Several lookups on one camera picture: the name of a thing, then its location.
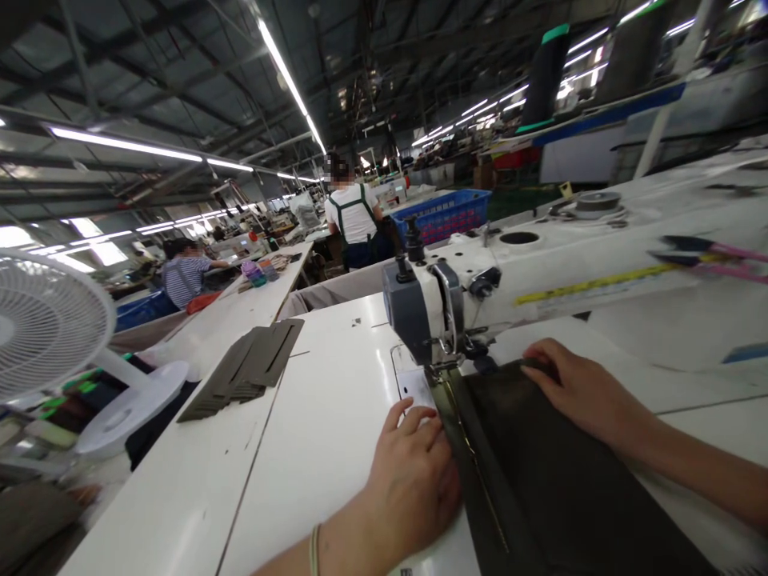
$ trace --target blue plastic crate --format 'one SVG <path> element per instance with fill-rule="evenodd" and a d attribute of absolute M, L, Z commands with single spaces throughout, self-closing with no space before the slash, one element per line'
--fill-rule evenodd
<path fill-rule="evenodd" d="M 392 214 L 402 244 L 406 243 L 406 218 L 410 216 L 416 216 L 416 226 L 427 246 L 482 226 L 487 220 L 490 194 L 488 190 L 456 190 Z"/>
<path fill-rule="evenodd" d="M 178 308 L 172 303 L 164 290 L 153 292 L 146 298 L 118 307 L 118 322 L 115 333 L 123 332 L 158 318 L 176 314 Z"/>

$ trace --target white t-shirt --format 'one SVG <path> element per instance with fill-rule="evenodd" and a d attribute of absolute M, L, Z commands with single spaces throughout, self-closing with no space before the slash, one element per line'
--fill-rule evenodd
<path fill-rule="evenodd" d="M 371 211 L 378 206 L 378 198 L 370 191 L 370 186 L 363 185 L 366 190 L 366 204 L 370 206 Z M 334 202 L 339 206 L 344 206 L 350 202 L 360 199 L 360 185 L 352 184 L 347 188 L 341 188 L 336 190 L 331 195 Z M 335 224 L 338 226 L 338 210 L 336 206 L 330 203 L 330 200 L 326 200 L 326 220 L 329 224 Z M 376 234 L 376 224 L 374 220 L 368 214 L 368 210 L 362 204 L 355 204 L 349 208 L 345 208 L 342 214 L 342 220 L 344 224 L 344 230 L 341 231 L 347 244 L 359 244 L 360 242 L 368 242 L 368 236 L 371 237 Z"/>

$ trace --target striped shirt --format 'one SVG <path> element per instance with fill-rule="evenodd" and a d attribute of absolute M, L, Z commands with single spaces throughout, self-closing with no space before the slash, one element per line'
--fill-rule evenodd
<path fill-rule="evenodd" d="M 180 310 L 202 292 L 202 275 L 210 270 L 208 258 L 174 258 L 162 267 L 162 280 L 168 298 Z"/>

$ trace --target wrist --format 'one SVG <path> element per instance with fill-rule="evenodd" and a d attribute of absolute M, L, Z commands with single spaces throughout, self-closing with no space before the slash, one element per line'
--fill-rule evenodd
<path fill-rule="evenodd" d="M 320 574 L 387 574 L 398 563 L 363 492 L 320 529 Z"/>

